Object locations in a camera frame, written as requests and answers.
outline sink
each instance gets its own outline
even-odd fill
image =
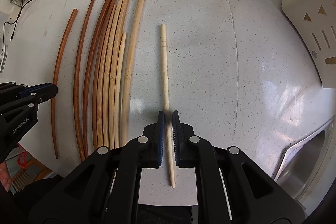
[[[332,139],[335,116],[307,137],[285,149],[274,180],[299,199],[322,165]]]

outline beige plastic basket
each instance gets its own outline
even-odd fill
[[[324,88],[336,88],[336,0],[282,0],[282,10],[298,30]]]

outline speckled white countertop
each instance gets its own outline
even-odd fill
[[[192,125],[196,135],[218,147],[240,147],[272,175],[283,148],[318,128],[335,112],[330,103],[335,91],[321,87],[309,53],[281,11],[281,1],[146,0],[134,61],[129,139],[156,122],[162,109],[159,25],[165,23],[170,109],[178,110],[181,122]],[[1,82],[18,84],[52,81],[64,28],[73,8],[79,10],[58,79],[60,158],[54,158],[50,102],[39,106],[39,122],[21,140],[28,152],[64,176],[80,162],[73,122],[73,74],[89,2],[32,3],[21,16],[0,75]],[[96,0],[89,20],[80,83],[103,2]],[[137,0],[130,0],[125,22],[128,33],[136,4]],[[175,168],[175,176],[176,187],[172,189],[167,168],[144,169],[139,202],[196,204],[194,170]]]

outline wooden object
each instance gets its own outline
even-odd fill
[[[119,115],[120,115],[120,81],[121,81],[121,72],[123,68],[123,60],[124,60],[124,50],[125,50],[125,42],[126,42],[126,33],[123,33],[120,42],[120,49],[118,55],[118,64],[117,64],[117,74],[115,78],[115,95],[114,95],[114,142],[115,147],[119,147]]]
[[[119,147],[119,134],[116,136],[114,134],[114,92],[116,87],[116,74],[117,74],[117,65],[118,65],[118,56],[119,56],[119,48],[121,41],[121,34],[124,28],[124,22],[127,12],[129,0],[123,0],[123,5],[121,6],[120,16],[118,20],[117,30],[115,32],[114,46],[113,46],[113,54],[111,61],[111,69],[110,69],[110,89],[109,89],[109,138],[110,143],[114,143],[114,148]]]
[[[161,25],[161,68],[162,68],[162,86],[163,86],[163,112],[165,113],[165,136],[167,144],[167,157],[169,167],[169,177],[171,187],[175,187],[173,148],[171,143],[171,119],[169,112],[168,96],[168,70],[167,70],[167,42],[166,42],[166,24]]]
[[[102,53],[100,56],[100,64],[99,64],[99,76],[98,76],[98,84],[97,84],[97,105],[96,105],[96,126],[97,126],[97,136],[98,136],[98,147],[104,145],[104,137],[103,137],[103,121],[102,121],[102,93],[103,93],[103,79],[104,79],[104,69],[105,69],[105,60],[106,60],[106,50],[107,45],[109,43],[110,32],[113,17],[116,11],[116,6],[114,5],[112,8],[112,12],[110,18],[107,22],[104,23],[103,30],[105,30],[105,36],[102,36],[100,39],[103,39],[103,47]]]
[[[112,51],[114,45],[115,33],[117,30],[117,23],[120,15],[120,10],[123,0],[118,0],[117,7],[115,9],[111,33],[109,38],[109,43],[106,50],[106,60],[104,68],[104,81],[103,81],[103,95],[102,95],[102,117],[103,117],[103,136],[104,145],[114,149],[114,140],[112,143],[109,142],[109,84],[110,84],[110,69],[111,69],[111,59]]]
[[[71,31],[71,27],[74,23],[74,20],[76,18],[76,15],[78,13],[77,9],[74,9],[72,11],[72,14],[69,18],[68,24],[65,28],[63,37],[62,37],[62,41],[61,44],[59,46],[59,50],[58,50],[58,55],[57,55],[57,59],[56,59],[56,64],[55,64],[55,71],[54,71],[54,78],[52,83],[57,85],[57,80],[58,80],[58,74],[59,74],[59,68],[61,66],[61,61],[62,61],[62,56],[63,56],[63,52],[64,52],[64,48],[65,48],[65,44],[67,43],[68,40],[68,36],[69,33]],[[56,141],[56,126],[55,126],[55,97],[51,99],[51,132],[52,132],[52,141],[54,144],[54,150],[55,150],[55,156],[58,159],[58,150],[57,150],[57,141]]]
[[[122,111],[121,111],[121,144],[120,146],[125,146],[127,141],[127,130],[128,130],[128,115],[129,115],[129,105],[130,105],[130,90],[131,90],[131,76],[133,71],[133,61],[135,53],[135,45],[137,43],[140,19],[142,15],[142,8],[145,0],[138,0],[138,4],[135,10],[135,15],[133,19],[133,26],[131,31],[131,37],[129,39],[124,87],[123,87],[123,100],[122,100]]]
[[[110,3],[111,3],[111,0],[105,0],[103,7],[100,11],[100,15],[98,17],[96,27],[93,32],[92,41],[91,41],[90,50],[89,50],[89,56],[88,56],[87,63],[86,63],[84,88],[83,88],[83,110],[82,110],[83,111],[82,113],[83,139],[87,138],[87,107],[88,107],[89,87],[90,87],[93,59],[95,57],[95,51],[96,51],[100,31],[103,25],[103,21],[106,16],[107,10],[110,6]]]
[[[78,151],[79,151],[79,156],[81,158],[81,161],[83,161],[87,157],[87,155],[85,154],[85,150],[83,147],[83,138],[82,138],[80,118],[79,118],[79,71],[81,67],[81,57],[82,57],[86,27],[87,27],[87,23],[89,21],[89,17],[90,17],[94,3],[95,3],[95,0],[91,0],[89,8],[87,9],[87,12],[84,18],[82,31],[79,37],[78,48],[77,48],[75,75],[73,77],[74,78],[73,79],[73,116],[75,119],[76,139],[77,139],[77,146],[78,146]]]
[[[93,89],[92,89],[92,135],[93,135],[93,149],[96,150],[99,146],[102,146],[102,142],[98,142],[98,125],[97,125],[97,89],[98,89],[98,82],[99,82],[99,69],[100,69],[100,62],[101,57],[103,54],[103,47],[104,47],[104,41],[107,40],[110,37],[110,30],[111,25],[109,24],[110,21],[112,21],[113,15],[114,15],[114,3],[116,0],[112,0],[110,3],[109,10],[105,16],[104,23],[101,29],[100,33],[100,40],[99,40],[99,46],[97,51],[97,57],[96,57],[96,65],[94,68],[94,77],[93,77]]]

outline human hand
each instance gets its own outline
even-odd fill
[[[9,191],[9,188],[12,185],[12,179],[11,176],[9,175],[7,164],[4,161],[3,163],[0,164],[0,181],[1,184],[4,186],[6,191]]]

